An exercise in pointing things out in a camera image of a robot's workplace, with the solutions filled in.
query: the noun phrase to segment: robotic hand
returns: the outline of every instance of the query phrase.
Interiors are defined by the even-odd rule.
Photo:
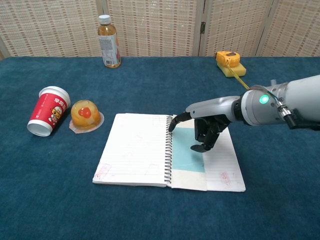
[[[241,96],[225,96],[188,106],[172,119],[176,125],[194,119],[195,139],[202,143],[192,150],[204,153],[212,149],[231,122],[242,121],[259,126],[286,123],[290,129],[320,130],[320,75],[271,86],[255,85]]]

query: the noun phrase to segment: spiral binding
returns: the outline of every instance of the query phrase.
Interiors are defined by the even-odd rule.
[[[166,135],[165,135],[165,159],[164,159],[164,181],[171,183],[172,173],[172,132],[168,131],[172,116],[166,117]]]

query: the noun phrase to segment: spiral notebook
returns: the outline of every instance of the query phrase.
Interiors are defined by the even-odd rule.
[[[193,121],[168,132],[173,116],[119,113],[93,176],[95,184],[243,192],[245,184],[229,130],[214,148],[192,151]]]

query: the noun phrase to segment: white bottle cap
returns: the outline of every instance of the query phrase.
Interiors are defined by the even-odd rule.
[[[110,24],[111,17],[109,15],[100,15],[99,16],[99,23],[100,24]]]

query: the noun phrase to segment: red stamp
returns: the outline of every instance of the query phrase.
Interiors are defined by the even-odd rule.
[[[229,179],[227,172],[225,171],[220,172],[219,175],[220,175],[221,182],[224,184],[225,188],[231,187],[231,181]]]
[[[96,172],[95,178],[101,180],[101,178],[106,175],[111,169],[111,165],[109,164],[101,164],[101,168]]]

